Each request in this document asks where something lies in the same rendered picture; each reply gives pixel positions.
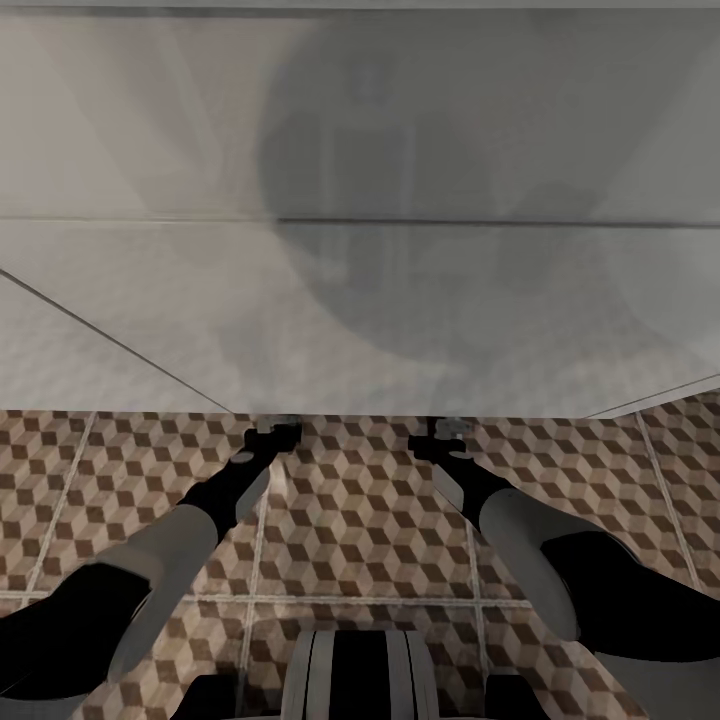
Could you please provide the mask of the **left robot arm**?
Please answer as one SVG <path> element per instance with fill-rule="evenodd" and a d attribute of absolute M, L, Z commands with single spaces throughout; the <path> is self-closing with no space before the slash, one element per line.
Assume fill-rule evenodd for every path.
<path fill-rule="evenodd" d="M 299 414 L 258 414 L 228 467 L 179 504 L 77 566 L 45 599 L 0 619 L 0 720 L 67 720 L 148 654 L 227 531 L 269 487 L 269 465 L 301 442 Z"/>

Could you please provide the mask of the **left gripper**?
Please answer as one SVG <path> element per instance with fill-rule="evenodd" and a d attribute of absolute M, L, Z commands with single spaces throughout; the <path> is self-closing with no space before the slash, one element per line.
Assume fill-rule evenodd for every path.
<path fill-rule="evenodd" d="M 297 443 L 301 442 L 302 425 L 298 425 L 294 429 L 279 429 L 274 426 L 274 432 L 268 434 L 258 434 L 256 429 L 245 429 L 244 440 L 245 446 L 249 446 L 252 442 L 264 442 L 272 448 L 273 458 L 279 452 L 291 452 Z"/>

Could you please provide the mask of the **robot trunk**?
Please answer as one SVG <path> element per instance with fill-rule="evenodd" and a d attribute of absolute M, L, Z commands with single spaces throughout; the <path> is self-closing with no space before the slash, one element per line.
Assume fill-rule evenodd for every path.
<path fill-rule="evenodd" d="M 440 720 L 420 631 L 301 631 L 280 720 Z"/>

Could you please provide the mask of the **mousetrap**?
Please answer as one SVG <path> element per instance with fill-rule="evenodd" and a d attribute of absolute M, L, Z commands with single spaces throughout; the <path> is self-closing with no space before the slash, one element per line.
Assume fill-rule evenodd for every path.
<path fill-rule="evenodd" d="M 437 430 L 435 428 L 435 424 L 439 419 L 439 416 L 427 416 L 428 421 L 428 435 L 427 437 L 434 437 L 434 434 L 437 433 Z M 278 427 L 279 429 L 294 429 L 297 427 L 299 423 L 281 423 Z"/>

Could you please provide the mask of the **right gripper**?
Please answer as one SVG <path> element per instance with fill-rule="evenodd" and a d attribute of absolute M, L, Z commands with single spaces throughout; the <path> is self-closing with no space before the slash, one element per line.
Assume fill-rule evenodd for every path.
<path fill-rule="evenodd" d="M 415 459 L 427 460 L 432 463 L 432 454 L 438 448 L 465 449 L 462 439 L 438 440 L 434 437 L 409 435 L 409 451 L 414 451 Z"/>

